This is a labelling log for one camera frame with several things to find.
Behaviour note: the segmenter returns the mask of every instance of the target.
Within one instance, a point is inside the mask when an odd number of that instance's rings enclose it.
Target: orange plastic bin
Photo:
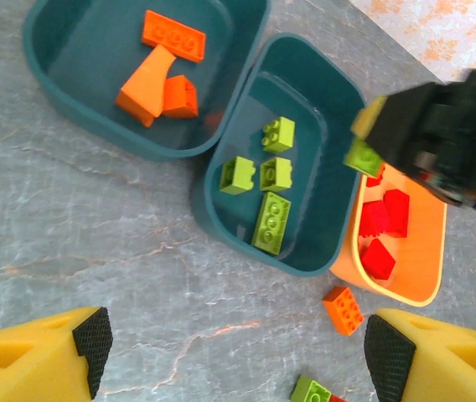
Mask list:
[[[380,240],[396,260],[387,281],[368,276],[361,264],[360,250],[373,238],[360,238],[359,226],[363,203],[382,199],[387,190],[398,188],[410,196],[408,234],[395,239],[382,234]],[[340,279],[415,307],[424,307],[436,296],[441,284],[445,245],[447,205],[432,196],[393,167],[385,165],[383,180],[367,188],[361,179],[344,243],[331,268]]]

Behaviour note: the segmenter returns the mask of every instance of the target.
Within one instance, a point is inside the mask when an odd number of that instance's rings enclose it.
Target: plastic bin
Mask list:
[[[424,307],[435,298],[441,284],[447,205],[388,165],[380,186],[367,188],[365,183],[366,178],[363,178],[349,229],[331,272],[363,289],[411,306]],[[360,250],[372,240],[359,237],[361,212],[364,202],[381,199],[386,190],[393,188],[410,196],[408,234],[405,239],[395,239],[387,234],[380,236],[396,265],[389,280],[378,281],[370,278],[361,264]]]
[[[192,157],[220,138],[269,8],[269,0],[38,0],[23,27],[23,46],[51,103],[72,121],[141,157]],[[147,9],[206,33],[204,61],[177,59],[169,71],[197,87],[199,119],[161,117],[147,129],[115,106],[122,85],[153,49],[141,42]]]
[[[343,164],[350,126],[364,106],[354,85],[311,44],[278,34],[251,70],[206,173],[194,184],[192,208],[214,238],[261,262],[296,276],[316,276],[335,261],[353,205],[358,173]],[[250,245],[263,192],[239,196],[219,189],[222,165],[236,156],[257,167],[271,157],[261,145],[262,128],[285,116],[296,122],[294,147],[279,154],[292,161],[292,202],[281,252],[271,256]]]

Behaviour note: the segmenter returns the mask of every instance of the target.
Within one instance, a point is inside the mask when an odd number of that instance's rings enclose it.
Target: orange sloped brick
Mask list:
[[[116,104],[150,127],[163,111],[163,88],[176,60],[165,47],[157,46],[121,88]]]
[[[183,23],[147,10],[142,42],[149,46],[162,44],[171,53],[199,63],[204,59],[206,35]]]
[[[323,305],[328,311],[335,329],[343,335],[349,336],[354,333],[365,320],[348,287],[335,287],[323,299]]]
[[[197,89],[185,75],[167,78],[163,92],[163,115],[189,119],[199,115]]]

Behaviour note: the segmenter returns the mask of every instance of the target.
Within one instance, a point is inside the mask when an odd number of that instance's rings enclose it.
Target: green lego brick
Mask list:
[[[322,385],[302,375],[292,393],[291,402],[328,402],[331,392]]]
[[[235,157],[226,162],[221,169],[220,190],[237,195],[253,188],[255,164],[244,157]]]
[[[256,219],[252,245],[268,253],[279,254],[290,213],[290,205],[290,201],[277,194],[271,192],[264,194],[261,210]]]
[[[282,191],[292,186],[292,162],[274,157],[261,165],[261,190]]]
[[[286,117],[279,117],[264,127],[262,146],[264,151],[279,153],[294,146],[296,123]]]
[[[354,137],[352,146],[344,158],[344,164],[372,178],[380,175],[383,159],[366,145],[366,142]]]

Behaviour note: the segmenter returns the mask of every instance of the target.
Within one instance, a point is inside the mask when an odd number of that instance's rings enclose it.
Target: gray marble floor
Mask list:
[[[31,4],[0,0],[0,328],[108,307],[98,401],[285,401],[300,373],[375,400],[363,328],[339,336],[321,303],[335,277],[298,279],[206,236],[188,200],[199,160],[133,157],[54,111],[23,58]],[[274,0],[266,36],[280,31],[310,39],[367,99],[433,79],[346,0]],[[405,308],[356,297],[366,315]],[[449,210],[442,288],[418,312],[476,328],[475,213]]]

